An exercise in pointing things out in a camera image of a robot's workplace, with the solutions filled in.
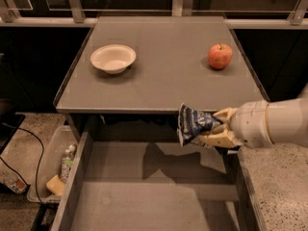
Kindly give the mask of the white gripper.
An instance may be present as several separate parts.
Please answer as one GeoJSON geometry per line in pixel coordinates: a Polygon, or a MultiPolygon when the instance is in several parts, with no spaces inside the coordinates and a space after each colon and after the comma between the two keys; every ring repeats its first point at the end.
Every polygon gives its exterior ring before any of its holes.
{"type": "Polygon", "coordinates": [[[230,121],[227,128],[219,133],[201,133],[198,138],[211,146],[234,148],[243,144],[249,148],[270,147],[267,101],[255,101],[237,108],[225,108],[214,113],[222,123],[230,121]]]}

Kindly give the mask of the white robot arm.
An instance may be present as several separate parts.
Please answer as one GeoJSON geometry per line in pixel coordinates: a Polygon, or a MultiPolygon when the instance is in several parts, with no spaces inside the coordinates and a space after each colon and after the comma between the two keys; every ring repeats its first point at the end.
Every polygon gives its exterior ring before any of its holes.
{"type": "Polygon", "coordinates": [[[215,132],[201,133],[198,138],[212,146],[233,148],[271,147],[276,143],[308,146],[308,99],[278,102],[247,102],[239,108],[214,113],[224,121],[215,132]]]}

